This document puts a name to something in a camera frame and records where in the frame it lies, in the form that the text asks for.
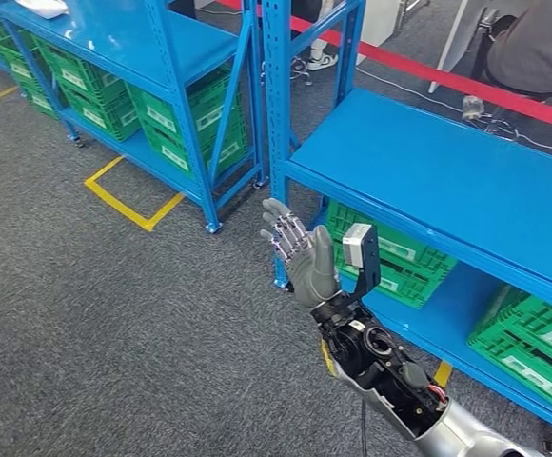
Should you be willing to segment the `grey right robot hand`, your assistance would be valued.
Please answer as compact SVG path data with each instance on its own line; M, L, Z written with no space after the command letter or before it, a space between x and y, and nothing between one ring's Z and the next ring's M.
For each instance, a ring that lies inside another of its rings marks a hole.
M275 198L262 201L262 219L268 229L261 236L281 260L294 294L302 307L312 309L341 291L333 240L325 225L308 231L302 221Z

